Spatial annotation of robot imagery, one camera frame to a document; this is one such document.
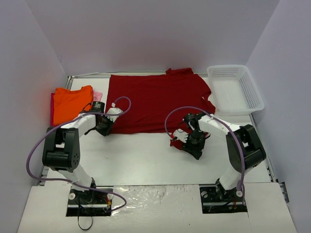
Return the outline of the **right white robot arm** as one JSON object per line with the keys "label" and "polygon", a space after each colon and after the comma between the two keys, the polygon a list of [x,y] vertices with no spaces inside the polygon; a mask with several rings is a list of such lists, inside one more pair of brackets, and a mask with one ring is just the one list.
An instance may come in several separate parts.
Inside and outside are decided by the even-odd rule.
{"label": "right white robot arm", "polygon": [[266,152],[255,128],[247,124],[231,124],[213,115],[205,113],[187,114],[184,123],[190,133],[182,133],[175,138],[182,141],[182,150],[200,159],[207,135],[213,135],[226,142],[230,166],[216,182],[216,196],[227,200],[233,195],[233,189],[244,191],[243,182],[246,174],[266,159]]}

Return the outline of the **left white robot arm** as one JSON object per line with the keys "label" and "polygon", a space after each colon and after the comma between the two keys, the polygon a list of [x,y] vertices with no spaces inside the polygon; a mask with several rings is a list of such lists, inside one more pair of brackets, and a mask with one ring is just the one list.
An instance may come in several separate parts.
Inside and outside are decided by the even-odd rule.
{"label": "left white robot arm", "polygon": [[123,110],[115,104],[109,108],[107,116],[104,103],[95,101],[89,111],[82,111],[71,123],[67,123],[51,132],[44,143],[42,162],[44,166],[59,172],[70,183],[73,189],[80,191],[80,197],[87,203],[94,202],[98,197],[96,183],[80,165],[80,138],[90,131],[97,131],[107,136]]}

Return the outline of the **dark red t-shirt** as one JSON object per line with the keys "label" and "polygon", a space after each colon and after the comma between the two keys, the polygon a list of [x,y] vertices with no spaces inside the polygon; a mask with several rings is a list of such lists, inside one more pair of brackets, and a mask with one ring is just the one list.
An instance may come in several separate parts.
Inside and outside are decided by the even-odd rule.
{"label": "dark red t-shirt", "polygon": [[191,68],[168,69],[163,75],[111,75],[106,105],[116,104],[126,113],[118,117],[111,134],[165,133],[180,128],[188,113],[214,114],[211,89]]}

